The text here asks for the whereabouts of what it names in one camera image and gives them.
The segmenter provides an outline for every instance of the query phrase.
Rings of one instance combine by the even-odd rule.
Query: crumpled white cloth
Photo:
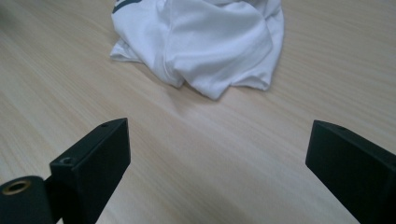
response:
[[[280,0],[124,0],[112,19],[113,60],[145,63],[213,100],[229,86],[267,90],[283,43]]]

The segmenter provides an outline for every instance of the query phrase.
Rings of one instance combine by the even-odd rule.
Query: table surface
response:
[[[211,101],[109,59],[110,0],[0,2],[0,182],[128,118],[132,163],[98,223],[358,223],[304,165],[314,119],[396,153],[396,1],[284,0],[269,91]]]

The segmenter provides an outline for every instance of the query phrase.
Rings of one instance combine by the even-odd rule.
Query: screw hole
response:
[[[70,157],[61,159],[61,163],[63,163],[63,164],[71,164],[72,162],[73,162],[73,158],[70,158]]]
[[[14,195],[20,193],[29,188],[31,182],[29,180],[20,180],[8,185],[5,189],[3,189],[3,194],[5,195]]]

